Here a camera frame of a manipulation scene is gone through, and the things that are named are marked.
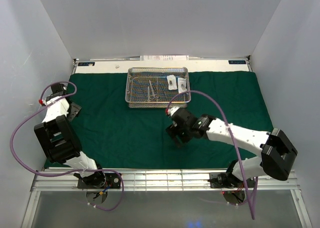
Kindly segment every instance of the cable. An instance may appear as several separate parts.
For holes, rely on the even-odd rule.
[[[235,193],[231,193],[231,194],[236,198],[236,200],[237,200],[239,203],[244,202],[244,201],[241,200]]]
[[[242,182],[242,185],[233,193],[238,193],[238,192],[242,191],[243,188],[244,188],[244,183]]]
[[[72,95],[75,95],[77,93],[77,86],[73,83],[73,82],[69,82],[69,81],[61,81],[61,82],[55,82],[55,83],[52,83],[50,85],[48,85],[47,87],[45,87],[45,89],[43,90],[41,96],[40,96],[40,99],[42,100],[43,96],[44,96],[44,93],[46,92],[46,90],[51,87],[52,85],[55,85],[57,83],[68,83],[68,84],[71,84],[75,89],[74,89],[74,92],[73,93],[70,93],[70,94],[67,94],[67,95],[64,95],[64,96],[61,96],[60,98],[58,98],[56,100],[56,102],[58,102],[59,100],[63,99],[63,98],[66,98],[66,97],[70,97]],[[23,163],[23,161],[17,156],[16,152],[15,152],[15,149],[14,149],[14,138],[15,138],[15,135],[17,133],[17,131],[20,129],[20,127],[25,124],[27,121],[29,121],[31,118],[33,118],[34,116],[38,115],[39,113],[41,113],[42,111],[48,109],[50,106],[52,106],[54,103],[50,103],[48,104],[47,106],[41,108],[40,110],[38,110],[37,112],[35,112],[34,114],[30,115],[29,117],[25,118],[21,123],[19,123],[17,125],[17,127],[14,129],[14,131],[12,132],[11,134],[11,137],[10,137],[10,151],[14,157],[14,159],[21,165],[23,166],[26,170],[28,170],[29,172],[35,174],[35,175],[38,175],[38,176],[42,176],[42,177],[60,177],[60,176],[64,176],[64,175],[67,175],[67,174],[70,174],[70,173],[74,173],[74,172],[83,172],[82,169],[74,169],[74,170],[70,170],[68,172],[63,172],[63,173],[59,173],[59,174],[45,174],[45,173],[41,173],[41,172],[38,172],[38,171],[35,171],[34,169],[32,169],[31,167],[27,166],[25,163]],[[121,180],[121,185],[122,185],[122,191],[121,191],[121,197],[119,199],[119,201],[117,202],[117,204],[112,207],[111,209],[106,209],[106,208],[103,208],[103,207],[100,207],[100,206],[97,206],[95,204],[90,204],[90,205],[93,205],[101,210],[104,210],[104,211],[113,211],[115,208],[117,208],[119,206],[119,204],[121,203],[122,199],[123,199],[123,196],[124,196],[124,191],[125,191],[125,187],[124,187],[124,181],[121,177],[121,175],[115,171],[115,170],[112,170],[112,169],[98,169],[98,170],[86,170],[87,172],[113,172],[115,174],[117,174],[117,176],[119,177],[119,179]]]
[[[103,195],[106,192],[106,190],[108,190],[109,188],[110,188],[110,186],[106,187],[102,192],[98,192],[93,199],[96,199],[99,196]]]
[[[246,174],[245,174],[245,170],[244,170],[244,167],[243,167],[243,164],[242,164],[242,160],[241,160],[241,155],[240,155],[240,151],[239,151],[239,148],[238,148],[238,145],[237,145],[237,142],[236,142],[236,139],[234,137],[234,134],[233,132],[231,131],[231,128],[229,127],[229,123],[228,123],[228,120],[226,118],[226,115],[224,113],[224,111],[222,110],[222,108],[220,107],[220,105],[212,98],[210,97],[209,95],[205,94],[204,92],[200,92],[200,91],[196,91],[196,90],[190,90],[190,91],[185,91],[185,92],[181,92],[179,94],[177,94],[176,96],[174,96],[167,108],[166,108],[166,113],[168,113],[168,109],[171,105],[171,103],[179,96],[183,95],[183,94],[186,94],[186,93],[197,93],[197,94],[200,94],[204,97],[206,97],[207,99],[209,99],[216,107],[217,109],[220,111],[220,114],[222,115],[222,118],[223,118],[223,121],[225,123],[225,125],[228,127],[228,131],[230,133],[230,137],[232,139],[232,142],[233,142],[233,145],[234,145],[234,148],[235,148],[235,152],[236,152],[236,156],[237,156],[237,159],[239,161],[239,166],[240,166],[240,170],[241,170],[241,175],[242,175],[242,179],[243,179],[243,184],[244,184],[244,189],[245,189],[245,193],[247,195],[247,200],[248,200],[248,204],[249,204],[249,209],[250,209],[250,213],[251,213],[251,217],[253,220],[255,220],[255,210],[254,210],[254,206],[253,204],[251,203],[250,201],[250,195],[249,195],[249,188],[248,188],[248,184],[247,184],[247,179],[246,179]]]

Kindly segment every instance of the green cloth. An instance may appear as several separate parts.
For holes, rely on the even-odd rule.
[[[104,168],[210,169],[225,168],[236,159],[233,146],[206,139],[192,139],[177,148],[166,127],[172,124],[164,109],[129,108],[125,102],[127,74],[74,74],[78,88],[72,101],[82,107],[71,125],[83,151]],[[229,123],[261,131],[273,129],[253,72],[189,73],[191,90],[215,99]],[[208,99],[191,95],[188,110],[200,116],[222,118]],[[254,155],[240,150],[242,159]],[[61,166],[46,162],[45,167]]]

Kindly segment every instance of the glass panel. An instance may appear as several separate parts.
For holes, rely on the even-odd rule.
[[[112,207],[120,197],[110,192],[102,206]],[[220,192],[126,192],[120,206],[105,212],[88,206],[85,192],[41,192],[33,228],[300,228],[290,191],[258,191],[256,220],[247,205],[225,204]]]

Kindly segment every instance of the scissors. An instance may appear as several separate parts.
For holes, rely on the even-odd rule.
[[[155,94],[155,91],[154,91],[154,89],[153,89],[153,87],[152,87],[152,83],[151,83],[150,80],[149,80],[149,83],[150,83],[150,88],[151,88],[151,93],[152,93],[152,95],[150,96],[150,98],[151,98],[151,99],[157,99],[157,98],[159,98],[159,95],[158,95],[158,94]]]
[[[144,102],[150,102],[150,87],[148,86],[148,100],[145,100]]]

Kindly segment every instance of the blue label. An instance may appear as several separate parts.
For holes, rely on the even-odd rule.
[[[245,60],[229,60],[229,64],[246,64]]]
[[[95,62],[80,62],[78,66],[94,66]]]

